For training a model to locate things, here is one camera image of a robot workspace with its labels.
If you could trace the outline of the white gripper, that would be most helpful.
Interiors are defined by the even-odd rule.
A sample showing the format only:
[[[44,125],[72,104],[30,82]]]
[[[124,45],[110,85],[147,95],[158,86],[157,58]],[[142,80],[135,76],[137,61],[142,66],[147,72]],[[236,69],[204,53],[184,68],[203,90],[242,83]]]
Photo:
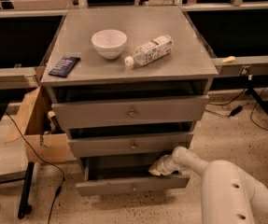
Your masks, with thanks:
[[[170,175],[178,169],[178,165],[173,161],[171,155],[165,155],[159,158],[156,162],[156,165],[150,166],[148,171],[152,175]]]

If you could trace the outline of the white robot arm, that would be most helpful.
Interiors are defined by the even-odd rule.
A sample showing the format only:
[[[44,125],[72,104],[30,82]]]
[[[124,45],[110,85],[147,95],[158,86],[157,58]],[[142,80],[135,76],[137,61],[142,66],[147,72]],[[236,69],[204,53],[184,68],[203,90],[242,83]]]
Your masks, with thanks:
[[[255,224],[268,214],[268,188],[232,162],[204,161],[185,147],[176,147],[148,169],[152,175],[170,175],[183,167],[202,179],[202,224]]]

